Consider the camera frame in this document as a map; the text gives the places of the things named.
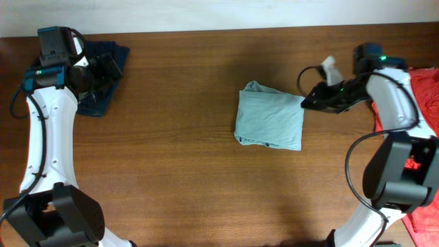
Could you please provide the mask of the light blue t-shirt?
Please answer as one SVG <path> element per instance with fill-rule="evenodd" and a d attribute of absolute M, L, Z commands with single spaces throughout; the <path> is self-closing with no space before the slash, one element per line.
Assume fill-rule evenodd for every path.
<path fill-rule="evenodd" d="M 256 81 L 247 83 L 239 92 L 234 137 L 242 145 L 300 151 L 304 99 Z"/>

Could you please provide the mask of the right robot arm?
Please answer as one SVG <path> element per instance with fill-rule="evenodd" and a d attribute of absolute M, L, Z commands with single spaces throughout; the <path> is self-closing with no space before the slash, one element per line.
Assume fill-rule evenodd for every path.
<path fill-rule="evenodd" d="M 366 134 L 348 149 L 344 161 L 347 184 L 359 206 L 325 246 L 377 246 L 385 230 L 419 207 L 430 205 L 438 192 L 438 137 L 421 113 L 406 61 L 383 54 L 382 46 L 364 43 L 353 51 L 353 78 L 344 79 L 328 56 L 314 67 L 322 81 L 305 96 L 307 110 L 343 113 L 371 99 L 382 129 Z M 383 143 L 367 164 L 363 192 L 353 186 L 349 161 L 362 141 L 383 135 Z"/>

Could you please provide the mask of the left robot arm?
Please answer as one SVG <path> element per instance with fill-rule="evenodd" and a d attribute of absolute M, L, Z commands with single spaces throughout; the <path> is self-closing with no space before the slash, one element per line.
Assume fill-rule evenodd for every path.
<path fill-rule="evenodd" d="M 70 27 L 39 29 L 38 39 L 39 56 L 19 86 L 30 120 L 27 167 L 1 220 L 33 247 L 133 247 L 106 227 L 99 203 L 79 189 L 73 164 L 75 116 L 104 115 L 130 50 L 87 41 Z"/>

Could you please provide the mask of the folded dark navy garment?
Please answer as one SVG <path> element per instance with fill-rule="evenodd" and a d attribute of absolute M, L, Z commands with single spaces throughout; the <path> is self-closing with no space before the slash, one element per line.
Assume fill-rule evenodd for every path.
<path fill-rule="evenodd" d="M 90 67 L 92 58 L 109 53 L 120 71 L 123 71 L 130 53 L 128 47 L 120 46 L 115 41 L 86 41 L 85 50 L 91 53 L 85 55 L 89 63 L 89 66 L 84 67 L 85 69 Z M 89 117 L 103 117 L 118 85 L 119 79 L 116 79 L 114 82 L 110 82 L 110 85 L 106 88 L 93 93 L 94 99 L 91 97 L 84 98 L 78 106 L 77 113 Z"/>

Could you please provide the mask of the red t-shirt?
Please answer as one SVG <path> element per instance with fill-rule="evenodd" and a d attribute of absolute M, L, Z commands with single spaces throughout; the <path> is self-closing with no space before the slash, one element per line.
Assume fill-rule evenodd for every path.
<path fill-rule="evenodd" d="M 377 104 L 383 143 L 366 167 L 363 190 L 373 209 L 408 214 L 438 191 L 438 138 L 420 112 L 401 69 L 372 72 L 366 91 Z"/>

